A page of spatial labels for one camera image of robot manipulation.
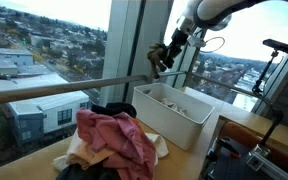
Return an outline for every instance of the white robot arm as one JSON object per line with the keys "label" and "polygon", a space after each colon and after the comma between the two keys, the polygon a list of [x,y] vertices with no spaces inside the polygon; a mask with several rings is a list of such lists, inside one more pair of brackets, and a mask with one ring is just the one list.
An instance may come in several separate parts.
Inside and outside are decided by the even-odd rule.
{"label": "white robot arm", "polygon": [[150,47],[152,50],[147,54],[147,58],[151,61],[154,78],[159,78],[156,66],[161,71],[165,71],[166,67],[172,68],[173,59],[181,52],[181,46],[186,42],[197,47],[205,46],[203,40],[192,36],[196,28],[221,30],[227,26],[232,13],[264,1],[267,0],[190,0],[178,21],[172,42],[168,46],[155,44]]}

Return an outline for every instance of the pink cloth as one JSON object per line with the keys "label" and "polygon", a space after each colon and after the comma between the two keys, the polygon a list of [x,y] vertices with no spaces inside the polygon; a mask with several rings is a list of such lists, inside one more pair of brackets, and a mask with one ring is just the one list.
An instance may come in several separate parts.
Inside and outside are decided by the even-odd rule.
{"label": "pink cloth", "polygon": [[109,147],[118,153],[103,162],[117,169],[122,180],[151,180],[155,147],[126,113],[114,116],[96,114],[88,109],[76,113],[78,135],[98,152]]}

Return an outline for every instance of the sky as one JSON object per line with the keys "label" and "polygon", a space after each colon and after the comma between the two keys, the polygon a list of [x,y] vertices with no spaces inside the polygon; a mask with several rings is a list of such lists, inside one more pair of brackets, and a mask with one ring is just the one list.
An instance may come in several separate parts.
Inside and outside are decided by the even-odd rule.
{"label": "sky", "polygon": [[[108,30],[112,0],[0,0],[0,5],[54,19],[75,22],[92,28]],[[185,10],[188,0],[174,0],[174,6],[165,34],[169,44],[177,19]],[[208,31],[205,40],[225,38],[224,46],[216,53],[268,61],[272,49],[262,45],[271,38],[288,44],[288,3],[266,1],[232,14],[227,28]],[[221,40],[210,41],[204,51],[216,49]]]}

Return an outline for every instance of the white container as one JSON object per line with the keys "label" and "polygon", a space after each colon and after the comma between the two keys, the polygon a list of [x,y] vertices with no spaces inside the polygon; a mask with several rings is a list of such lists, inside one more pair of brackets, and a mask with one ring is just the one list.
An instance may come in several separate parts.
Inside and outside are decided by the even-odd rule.
{"label": "white container", "polygon": [[[160,101],[167,98],[185,109],[187,116]],[[214,107],[163,83],[134,88],[132,105],[137,118],[183,150],[198,137]]]}

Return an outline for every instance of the wooden table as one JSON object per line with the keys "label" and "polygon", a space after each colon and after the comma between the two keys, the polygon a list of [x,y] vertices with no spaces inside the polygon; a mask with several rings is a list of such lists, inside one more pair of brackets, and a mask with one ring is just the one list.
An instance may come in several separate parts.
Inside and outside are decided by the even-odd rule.
{"label": "wooden table", "polygon": [[[194,98],[209,103],[215,107],[214,112],[206,122],[201,134],[188,151],[183,151],[166,140],[169,154],[159,159],[155,169],[156,180],[196,180],[202,170],[206,153],[214,136],[218,119],[238,122],[255,133],[263,135],[268,130],[271,121],[236,108],[228,103],[185,88],[184,92]],[[142,124],[145,132],[155,133],[150,127]],[[52,165],[53,159],[65,154],[71,138],[65,139],[23,157],[0,168],[0,179],[7,180],[41,180],[55,179],[57,170]],[[273,132],[271,140],[288,148],[288,128],[279,125]]]}

